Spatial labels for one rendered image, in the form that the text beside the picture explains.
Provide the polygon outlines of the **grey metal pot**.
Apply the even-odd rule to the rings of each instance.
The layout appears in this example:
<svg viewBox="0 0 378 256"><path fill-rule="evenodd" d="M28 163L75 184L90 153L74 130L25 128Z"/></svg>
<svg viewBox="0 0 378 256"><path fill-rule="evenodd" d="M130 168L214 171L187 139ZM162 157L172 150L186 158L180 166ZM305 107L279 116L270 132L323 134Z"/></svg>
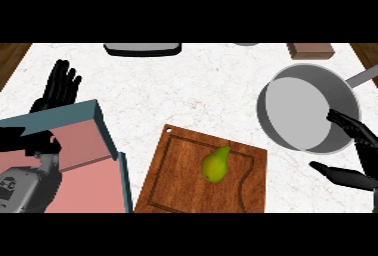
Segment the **grey metal pot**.
<svg viewBox="0 0 378 256"><path fill-rule="evenodd" d="M353 88L378 77L378 64L348 79L316 64L285 67L264 86L257 117L277 145L311 154L332 154L351 143L342 129L326 120L330 109L360 119Z"/></svg>

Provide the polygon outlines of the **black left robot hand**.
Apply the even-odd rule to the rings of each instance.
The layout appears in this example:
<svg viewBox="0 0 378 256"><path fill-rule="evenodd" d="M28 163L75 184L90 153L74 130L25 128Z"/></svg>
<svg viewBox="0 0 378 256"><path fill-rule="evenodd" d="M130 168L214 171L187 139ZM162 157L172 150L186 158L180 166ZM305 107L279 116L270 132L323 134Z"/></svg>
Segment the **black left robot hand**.
<svg viewBox="0 0 378 256"><path fill-rule="evenodd" d="M69 61L57 60L43 97L34 101L29 112L35 113L71 105L75 102L81 79L75 69L69 67ZM23 131L23 127L0 127L0 152L23 150L26 156L60 152L60 143L48 130L29 135L22 135Z"/></svg>

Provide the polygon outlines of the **teal box with pink inside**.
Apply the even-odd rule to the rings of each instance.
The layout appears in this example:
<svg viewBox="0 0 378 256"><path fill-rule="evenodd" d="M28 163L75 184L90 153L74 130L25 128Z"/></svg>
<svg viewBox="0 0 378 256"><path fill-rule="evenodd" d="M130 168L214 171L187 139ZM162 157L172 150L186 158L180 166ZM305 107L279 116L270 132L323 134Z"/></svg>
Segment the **teal box with pink inside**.
<svg viewBox="0 0 378 256"><path fill-rule="evenodd" d="M62 183L47 213L133 211L125 154L116 151L96 100L0 120L23 134L48 130L62 146Z"/></svg>

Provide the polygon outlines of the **brown wooden block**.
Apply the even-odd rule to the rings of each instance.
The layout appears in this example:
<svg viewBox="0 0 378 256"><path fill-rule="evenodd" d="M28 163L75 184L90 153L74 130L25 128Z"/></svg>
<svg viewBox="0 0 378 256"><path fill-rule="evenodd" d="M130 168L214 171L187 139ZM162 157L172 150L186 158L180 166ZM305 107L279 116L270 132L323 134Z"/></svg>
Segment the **brown wooden block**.
<svg viewBox="0 0 378 256"><path fill-rule="evenodd" d="M329 43L288 43L286 47L294 60L326 60L335 54Z"/></svg>

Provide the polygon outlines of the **brown wooden cutting board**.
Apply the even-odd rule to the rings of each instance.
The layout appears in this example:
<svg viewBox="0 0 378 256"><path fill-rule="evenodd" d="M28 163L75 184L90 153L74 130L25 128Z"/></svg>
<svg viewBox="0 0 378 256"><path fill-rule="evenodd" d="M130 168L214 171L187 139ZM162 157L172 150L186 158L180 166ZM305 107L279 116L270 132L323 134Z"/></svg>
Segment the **brown wooden cutting board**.
<svg viewBox="0 0 378 256"><path fill-rule="evenodd" d="M227 174L205 180L201 160L227 146ZM261 213L265 205L267 151L165 125L134 210L143 213Z"/></svg>

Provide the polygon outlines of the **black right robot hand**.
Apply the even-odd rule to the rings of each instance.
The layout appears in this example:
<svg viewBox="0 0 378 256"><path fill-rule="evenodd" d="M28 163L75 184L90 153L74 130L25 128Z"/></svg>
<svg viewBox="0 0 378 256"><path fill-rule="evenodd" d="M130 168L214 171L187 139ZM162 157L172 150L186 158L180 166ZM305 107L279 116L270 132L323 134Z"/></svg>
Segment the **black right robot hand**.
<svg viewBox="0 0 378 256"><path fill-rule="evenodd" d="M308 165L335 185L372 192L372 212L378 213L378 136L360 121L333 109L328 112L326 120L338 125L354 141L363 172L326 166L316 161Z"/></svg>

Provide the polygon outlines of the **green pear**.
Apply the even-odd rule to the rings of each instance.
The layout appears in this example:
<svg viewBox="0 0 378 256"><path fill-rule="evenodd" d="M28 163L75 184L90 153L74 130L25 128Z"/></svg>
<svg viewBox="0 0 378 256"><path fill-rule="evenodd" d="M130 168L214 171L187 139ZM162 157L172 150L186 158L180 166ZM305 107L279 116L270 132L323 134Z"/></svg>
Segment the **green pear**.
<svg viewBox="0 0 378 256"><path fill-rule="evenodd" d="M230 147L220 147L201 161L201 174L209 182L220 182L227 173Z"/></svg>

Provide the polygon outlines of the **black and grey appliance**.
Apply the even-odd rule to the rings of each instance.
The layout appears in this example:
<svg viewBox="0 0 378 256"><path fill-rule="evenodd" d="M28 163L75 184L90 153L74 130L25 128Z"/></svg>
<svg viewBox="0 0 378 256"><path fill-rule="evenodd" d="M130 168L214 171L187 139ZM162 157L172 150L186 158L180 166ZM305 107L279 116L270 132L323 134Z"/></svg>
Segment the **black and grey appliance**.
<svg viewBox="0 0 378 256"><path fill-rule="evenodd" d="M181 51L180 43L105 43L109 55L124 57L159 57L177 55Z"/></svg>

